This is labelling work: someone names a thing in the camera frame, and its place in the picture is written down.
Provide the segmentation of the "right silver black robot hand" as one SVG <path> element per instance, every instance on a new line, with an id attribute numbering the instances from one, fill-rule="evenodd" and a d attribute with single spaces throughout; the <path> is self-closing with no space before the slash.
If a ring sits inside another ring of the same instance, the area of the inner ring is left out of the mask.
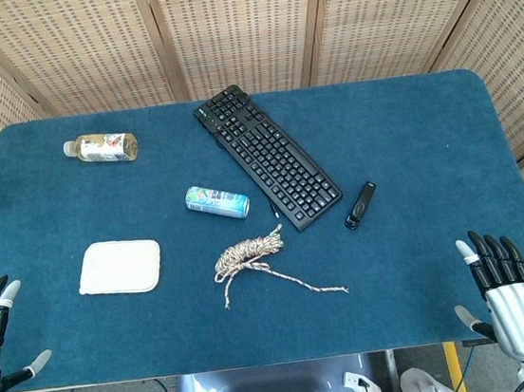
<path id="1" fill-rule="evenodd" d="M 508 237 L 468 232 L 456 249 L 472 273 L 492 320 L 483 322 L 462 305 L 454 312 L 471 331 L 499 344 L 504 354 L 524 363 L 524 256 Z"/>

